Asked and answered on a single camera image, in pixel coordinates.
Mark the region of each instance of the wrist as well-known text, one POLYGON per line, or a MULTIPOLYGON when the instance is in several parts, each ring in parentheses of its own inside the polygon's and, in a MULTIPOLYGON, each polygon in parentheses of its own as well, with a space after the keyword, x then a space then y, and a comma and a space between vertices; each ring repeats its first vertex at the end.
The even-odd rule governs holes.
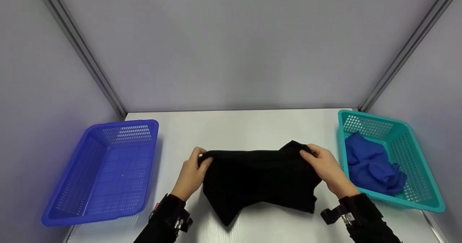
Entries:
POLYGON ((348 179, 342 182, 338 182, 333 186, 329 186, 333 194, 340 200, 343 197, 352 197, 354 195, 361 194, 361 192, 353 185, 348 179))
POLYGON ((170 194, 178 197, 180 200, 187 201, 189 199, 189 195, 185 192, 182 192, 181 190, 178 190, 176 188, 173 188, 172 192, 170 194))

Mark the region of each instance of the blue plastic basket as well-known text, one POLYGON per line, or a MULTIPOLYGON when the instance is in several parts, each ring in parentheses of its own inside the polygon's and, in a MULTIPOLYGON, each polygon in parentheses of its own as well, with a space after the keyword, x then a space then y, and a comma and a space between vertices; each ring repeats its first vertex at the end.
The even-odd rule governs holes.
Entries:
POLYGON ((142 211, 159 123, 101 123, 77 144, 42 215, 46 226, 113 220, 142 211))
POLYGON ((382 144, 392 163, 398 163, 400 170, 407 174, 404 192, 388 196, 358 187, 371 199, 398 208, 413 208, 431 212, 446 209, 432 172, 420 149, 411 127, 403 121, 376 116, 368 113, 340 110, 337 141, 340 165, 348 177, 345 138, 360 132, 366 139, 382 144))

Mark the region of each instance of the wrist strap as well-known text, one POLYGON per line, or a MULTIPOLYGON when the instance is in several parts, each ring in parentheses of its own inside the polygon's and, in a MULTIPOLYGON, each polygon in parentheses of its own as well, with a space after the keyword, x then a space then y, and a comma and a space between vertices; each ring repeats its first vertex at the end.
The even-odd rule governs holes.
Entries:
POLYGON ((321 212, 321 217, 326 224, 333 224, 342 217, 347 227, 357 228, 383 218, 366 194, 343 197, 339 203, 340 205, 335 209, 325 209, 321 212))
POLYGON ((193 220, 189 217, 184 207, 186 202, 172 194, 165 194, 159 205, 151 212, 149 222, 153 220, 164 220, 167 225, 174 230, 188 232, 193 224, 193 220))

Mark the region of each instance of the teal plastic basket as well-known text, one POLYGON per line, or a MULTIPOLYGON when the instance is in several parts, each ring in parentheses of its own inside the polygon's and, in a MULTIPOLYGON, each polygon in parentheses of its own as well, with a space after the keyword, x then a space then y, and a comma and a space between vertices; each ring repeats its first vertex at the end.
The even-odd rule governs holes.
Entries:
POLYGON ((389 196, 358 187, 372 200, 378 200, 403 209, 443 212, 443 198, 428 167, 411 127, 398 120, 363 112, 340 110, 337 141, 340 166, 349 178, 345 138, 360 132, 366 139, 382 144, 391 163, 398 163, 407 174, 404 191, 389 196))

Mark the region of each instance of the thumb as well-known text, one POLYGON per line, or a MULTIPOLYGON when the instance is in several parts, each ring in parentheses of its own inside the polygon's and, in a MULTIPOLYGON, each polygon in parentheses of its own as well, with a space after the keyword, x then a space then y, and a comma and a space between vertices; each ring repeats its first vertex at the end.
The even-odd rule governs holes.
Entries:
POLYGON ((300 150, 300 155, 311 165, 313 165, 316 161, 316 157, 305 150, 300 150))
POLYGON ((207 169, 209 168, 209 166, 212 164, 212 161, 213 161, 213 158, 209 157, 207 159, 205 159, 202 163, 201 163, 201 166, 199 167, 199 171, 203 174, 205 174, 205 172, 207 171, 207 169))

